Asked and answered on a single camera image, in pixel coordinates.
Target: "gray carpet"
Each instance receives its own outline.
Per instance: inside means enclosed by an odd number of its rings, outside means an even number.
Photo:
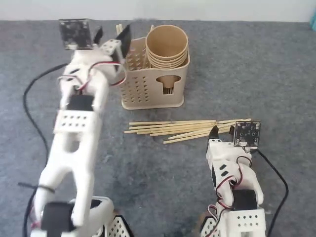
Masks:
[[[117,22],[99,22],[105,38]],[[262,121],[261,150],[287,179],[290,196],[275,225],[275,237],[316,233],[316,33],[307,23],[202,21],[135,22],[133,37],[150,25],[175,24],[190,40],[192,62],[185,104],[174,109],[127,111],[114,89],[107,103],[95,169],[96,195],[110,197],[137,237],[190,237],[215,194],[205,159],[206,138],[162,145],[162,138],[123,134],[134,120],[248,118]],[[20,236],[44,150],[22,109],[22,93],[42,71],[70,60],[58,24],[0,22],[0,233]],[[59,103],[56,77],[30,92],[31,113],[49,140]],[[267,225],[284,194],[278,177],[259,157],[254,169],[265,194]],[[71,176],[58,199],[75,195]]]

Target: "paper cup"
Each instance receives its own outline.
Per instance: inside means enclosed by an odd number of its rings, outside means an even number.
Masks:
[[[154,58],[174,60],[188,48],[188,36],[177,26],[161,25],[150,31],[146,37],[146,50]]]

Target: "white wall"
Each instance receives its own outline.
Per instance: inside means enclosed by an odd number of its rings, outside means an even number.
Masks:
[[[307,22],[315,10],[316,0],[0,0],[2,20],[155,18]]]

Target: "perforated basket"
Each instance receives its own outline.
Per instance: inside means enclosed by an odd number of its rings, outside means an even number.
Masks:
[[[184,102],[183,91],[190,56],[183,66],[175,69],[149,68],[146,59],[145,37],[132,40],[127,55],[127,79],[120,86],[122,106],[128,110],[179,107]],[[164,87],[163,76],[177,78],[173,87]]]

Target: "robotic arm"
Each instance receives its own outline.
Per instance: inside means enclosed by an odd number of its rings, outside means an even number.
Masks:
[[[240,130],[236,129],[233,143],[219,139],[216,126],[210,132],[206,158],[218,199],[209,206],[216,215],[204,220],[201,237],[265,237],[265,213],[260,207],[263,192],[251,169],[251,150],[257,149],[260,123],[241,124],[236,125]]]
[[[98,43],[102,29],[91,43],[87,20],[61,20],[60,28],[65,48],[75,51],[71,63],[59,77],[62,98],[54,139],[34,199],[41,229],[33,230],[31,236],[98,237],[107,236],[114,228],[129,236],[122,217],[116,217],[115,222],[120,224],[111,228],[112,201],[107,197],[92,197],[92,193],[102,115],[109,87],[126,79],[123,63],[131,40],[130,28],[127,26],[117,39],[101,46]],[[69,172],[74,175],[76,199],[69,203],[53,202],[54,194],[41,187],[55,190]]]

